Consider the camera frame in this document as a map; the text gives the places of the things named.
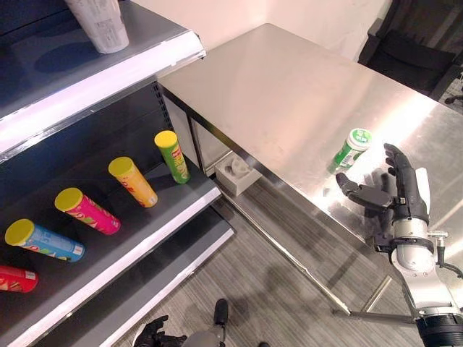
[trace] green can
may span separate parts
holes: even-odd
[[[161,151],[175,182],[180,184],[187,183],[190,179],[190,172],[188,172],[187,163],[185,163],[185,159],[183,158],[177,134],[170,130],[165,130],[154,137],[154,143]]]
[[[334,156],[334,164],[338,167],[350,168],[357,158],[370,148],[371,139],[372,136],[368,130],[361,128],[351,130],[342,149]]]

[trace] yellow lid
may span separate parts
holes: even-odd
[[[129,157],[118,157],[109,163],[108,171],[115,177],[125,176],[134,171],[135,164]]]
[[[34,223],[28,219],[19,219],[10,225],[5,233],[5,242],[11,246],[24,244],[34,232]]]
[[[170,130],[164,130],[154,137],[154,143],[160,148],[169,148],[177,143],[177,135]]]
[[[63,212],[76,208],[84,194],[78,188],[66,188],[55,199],[55,207]]]

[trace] cylindrical container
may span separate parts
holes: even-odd
[[[0,291],[27,293],[38,283],[38,276],[33,271],[18,267],[0,265]]]
[[[342,149],[334,156],[333,163],[342,168],[350,168],[362,153],[371,146],[371,133],[356,128],[351,130]]]
[[[58,210],[106,235],[116,233],[121,227],[119,219],[92,201],[78,188],[61,191],[55,199],[55,206]]]
[[[65,1],[98,52],[114,53],[129,45],[117,0]]]
[[[190,173],[183,158],[177,135],[170,130],[165,130],[154,137],[154,143],[159,147],[175,182],[187,183],[190,179]]]
[[[118,157],[110,162],[109,173],[113,175],[125,189],[143,207],[152,207],[158,201],[158,196],[140,173],[137,166],[129,157]]]
[[[78,261],[85,253],[85,247],[80,242],[55,234],[28,219],[19,219],[10,225],[5,233],[5,241],[11,246],[68,262]]]

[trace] white shelf edge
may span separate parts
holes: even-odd
[[[50,330],[55,324],[57,324],[68,314],[72,313],[76,308],[79,307],[81,303],[91,297],[98,289],[106,285],[111,279],[116,277],[118,274],[120,274],[120,272],[141,258],[150,249],[163,241],[167,236],[172,234],[194,215],[197,215],[204,207],[211,204],[212,201],[220,196],[220,194],[221,193],[217,187],[212,188],[211,191],[196,200],[189,207],[183,210],[183,212],[178,214],[174,219],[170,220],[162,228],[158,229],[149,237],[141,241],[136,247],[117,260],[113,265],[108,267],[100,275],[83,286],[79,291],[71,295],[59,306],[50,311],[40,321],[26,329],[18,338],[9,343],[8,347],[28,346],[39,339],[42,334]]]
[[[131,316],[123,325],[121,325],[114,333],[105,339],[100,347],[111,347],[116,343],[131,327],[141,320],[150,310],[152,310],[162,299],[164,299],[171,291],[173,291],[181,282],[194,273],[222,244],[226,242],[234,234],[230,228],[217,241],[210,245],[198,258],[188,265],[181,273],[179,273],[166,287],[157,293],[145,306]]]
[[[205,56],[196,34],[188,30],[108,69],[85,78],[0,119],[0,153],[40,142],[44,132],[82,110],[124,90],[182,59]]]

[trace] metal table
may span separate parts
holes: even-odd
[[[368,180],[373,170],[386,167],[384,142],[399,146],[415,168],[428,169],[430,228],[449,232],[447,259],[463,267],[463,116],[269,24],[213,49],[204,61],[196,61],[160,82],[165,95],[187,113],[200,162],[192,119],[307,213],[381,261],[387,257],[374,254],[365,244],[378,226],[342,195],[327,166],[356,127],[369,129],[374,140],[348,170],[351,179]],[[265,230],[260,231],[341,311],[352,315],[303,264]],[[462,306],[463,281],[453,273],[443,276]],[[385,278],[364,312],[371,309],[389,281]],[[409,317],[399,319],[409,321]]]

